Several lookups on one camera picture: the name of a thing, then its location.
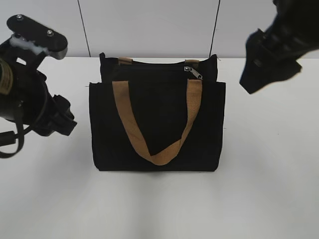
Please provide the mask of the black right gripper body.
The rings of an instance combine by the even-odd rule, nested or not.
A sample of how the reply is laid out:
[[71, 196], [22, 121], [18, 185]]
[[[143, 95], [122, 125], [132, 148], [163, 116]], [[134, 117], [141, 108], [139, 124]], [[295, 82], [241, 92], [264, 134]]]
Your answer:
[[319, 2], [275, 0], [277, 14], [265, 30], [246, 41], [246, 62], [240, 85], [253, 94], [265, 86], [298, 74], [302, 56], [319, 48]]

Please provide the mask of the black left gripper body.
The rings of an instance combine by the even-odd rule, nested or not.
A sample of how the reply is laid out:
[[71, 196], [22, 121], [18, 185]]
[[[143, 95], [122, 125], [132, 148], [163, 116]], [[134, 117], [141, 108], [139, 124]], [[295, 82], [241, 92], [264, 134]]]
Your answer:
[[23, 14], [11, 16], [6, 24], [12, 35], [0, 45], [0, 116], [14, 122], [13, 112], [21, 107], [25, 133], [69, 136], [77, 124], [70, 103], [49, 93], [47, 77], [38, 70], [45, 57], [66, 56], [67, 38]]

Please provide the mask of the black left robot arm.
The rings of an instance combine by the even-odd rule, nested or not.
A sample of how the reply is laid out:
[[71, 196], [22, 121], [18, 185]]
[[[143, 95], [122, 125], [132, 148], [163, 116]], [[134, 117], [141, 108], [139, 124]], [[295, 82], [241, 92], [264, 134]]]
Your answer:
[[76, 126], [70, 102], [49, 93], [47, 77], [38, 70], [45, 57], [61, 60], [67, 38], [36, 20], [17, 14], [6, 21], [12, 35], [0, 45], [0, 116], [16, 122], [20, 109], [23, 133], [41, 136], [57, 132], [69, 136]]

